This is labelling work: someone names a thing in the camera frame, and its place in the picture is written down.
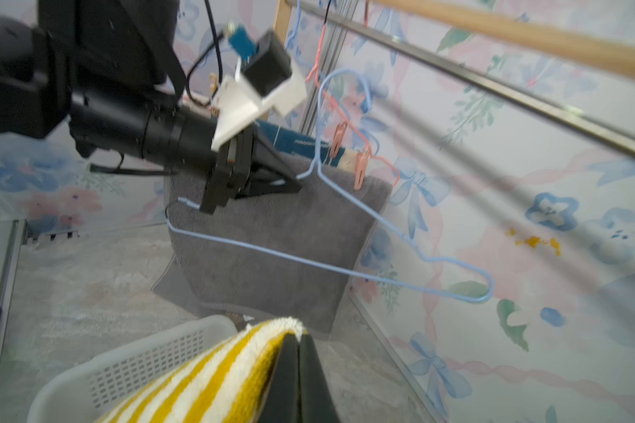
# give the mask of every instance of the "floral wallpaper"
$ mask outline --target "floral wallpaper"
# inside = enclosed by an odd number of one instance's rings
[[[252,37],[272,27],[276,0],[237,0],[212,2],[216,22],[233,20],[246,25]],[[0,1],[0,14],[35,24],[34,0]],[[182,0],[178,14],[174,48],[184,69],[190,69],[196,55],[211,42],[212,35],[202,1]],[[231,48],[222,48],[224,72],[232,73],[236,56]],[[216,72],[216,60],[210,56],[196,72],[193,88],[208,92],[209,74]],[[296,123],[302,110],[285,125]],[[14,134],[0,135],[0,220],[28,220],[34,235],[68,231],[90,232],[127,225],[161,222],[164,218],[161,177],[127,177],[89,173],[90,163],[114,166],[115,152],[98,151],[89,160],[75,151],[62,123],[43,141]],[[127,168],[158,168],[142,160],[127,157]]]
[[[454,3],[635,45],[635,0]],[[359,4],[354,20],[362,21]],[[370,5],[371,26],[635,133],[635,82]],[[316,38],[303,28],[298,42]],[[487,269],[494,297],[440,299],[356,280],[352,297],[438,422],[635,422],[635,160],[349,35],[334,95],[400,180],[385,216],[426,253]],[[330,141],[338,114],[320,111]],[[362,147],[351,134],[349,148]],[[369,174],[392,173],[372,163]],[[478,297],[384,227],[359,269]]]

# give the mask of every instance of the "wooden rod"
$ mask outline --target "wooden rod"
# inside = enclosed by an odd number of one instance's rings
[[[497,13],[483,12],[433,0],[372,0],[378,4],[478,32],[550,55],[564,57],[603,71],[635,79],[635,47],[574,34],[535,23],[517,22]]]
[[[286,0],[292,6],[296,6],[297,0]],[[316,16],[324,16],[324,11],[312,4],[301,4],[301,9]],[[621,129],[615,129],[607,124],[585,117],[576,111],[569,110],[565,106],[550,102],[541,97],[533,96],[523,89],[504,84],[499,80],[492,79],[484,74],[479,74],[467,67],[461,66],[440,55],[431,53],[426,49],[413,44],[401,43],[399,39],[390,37],[381,31],[365,28],[361,24],[339,16],[336,13],[329,13],[327,20],[363,36],[390,50],[397,51],[420,63],[438,69],[454,78],[467,82],[479,89],[483,89],[503,100],[510,102],[520,108],[536,113],[551,122],[561,124],[571,130],[594,138],[609,147],[618,151],[630,154],[635,157],[635,135],[631,135]]]
[[[284,0],[278,0],[278,9],[276,10],[276,19],[273,23],[273,31],[278,36],[282,44],[287,38],[287,30],[289,29],[289,19],[292,17],[292,6],[288,5]]]

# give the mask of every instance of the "metal rod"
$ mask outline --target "metal rod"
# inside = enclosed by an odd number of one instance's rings
[[[338,9],[339,15],[343,14],[346,18],[352,19],[353,14],[356,11],[356,5],[357,0],[341,1],[339,3],[340,7]],[[343,46],[343,40],[344,38],[346,38],[347,32],[348,31],[346,29],[338,27],[332,31],[328,31],[325,35],[319,69],[322,74],[329,74],[329,72],[332,72],[334,70],[334,67],[337,65],[339,53],[341,51],[341,47]],[[318,108],[316,107],[318,100],[318,88],[315,87],[313,84],[310,84],[310,87],[311,88],[308,94],[308,100],[306,101],[305,113],[303,114],[303,120],[301,121],[300,126],[301,133],[306,135],[310,135],[312,133],[313,127],[315,127],[315,122],[318,121]]]
[[[399,12],[442,22],[591,68],[635,79],[635,46],[438,0],[373,0]]]
[[[285,0],[287,4],[296,7],[296,0]],[[301,9],[305,12],[324,17],[324,11],[320,8],[307,4],[301,4]],[[561,124],[576,132],[582,133],[600,141],[611,148],[635,157],[635,135],[631,135],[621,129],[613,128],[606,123],[601,123],[592,118],[583,116],[582,113],[566,108],[560,104],[550,102],[538,96],[533,96],[519,88],[508,85],[504,82],[492,79],[484,74],[467,69],[440,55],[433,54],[426,49],[422,49],[412,44],[403,43],[398,38],[392,38],[381,32],[353,22],[347,18],[334,13],[327,15],[327,20],[346,28],[358,35],[361,35],[375,43],[378,43],[391,50],[395,50],[409,58],[417,60],[423,64],[445,72],[446,74],[471,84],[479,89],[511,103],[530,112],[534,112],[552,122]]]

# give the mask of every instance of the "pink clothespin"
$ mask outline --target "pink clothespin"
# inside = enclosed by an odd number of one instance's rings
[[[348,124],[346,122],[342,122],[337,125],[337,130],[334,132],[332,145],[329,148],[329,156],[331,158],[337,158],[339,149],[341,148],[341,144],[343,143],[343,136],[346,134],[347,128]]]
[[[367,173],[367,164],[369,164],[369,154],[360,152],[356,156],[356,183],[355,190],[362,188],[364,182],[364,175]]]

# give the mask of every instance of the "towel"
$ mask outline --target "towel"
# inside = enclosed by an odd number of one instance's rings
[[[95,423],[252,422],[284,336],[300,341],[304,333],[291,317],[247,326],[144,386]]]
[[[297,173],[310,159],[281,154]],[[376,211],[387,203],[391,186],[366,177],[362,189],[353,190],[354,176],[337,168],[323,172]],[[214,215],[177,204],[170,211],[181,229],[246,241],[288,254],[352,269],[374,226],[374,219],[344,199],[317,177],[302,181],[297,194],[273,194],[232,200]],[[196,202],[203,182],[178,175],[166,183],[166,202],[185,196]],[[258,318],[298,317],[319,336],[329,334],[349,277],[261,252],[170,234],[175,258],[189,290],[170,292],[169,280],[155,287],[164,298],[194,311],[241,313]]]
[[[315,156],[315,138],[302,133],[282,128],[266,121],[256,121],[259,132],[271,141],[279,152],[313,158]],[[350,173],[355,172],[357,151],[339,148],[335,157],[329,157],[330,143],[320,142],[320,159],[322,163]]]

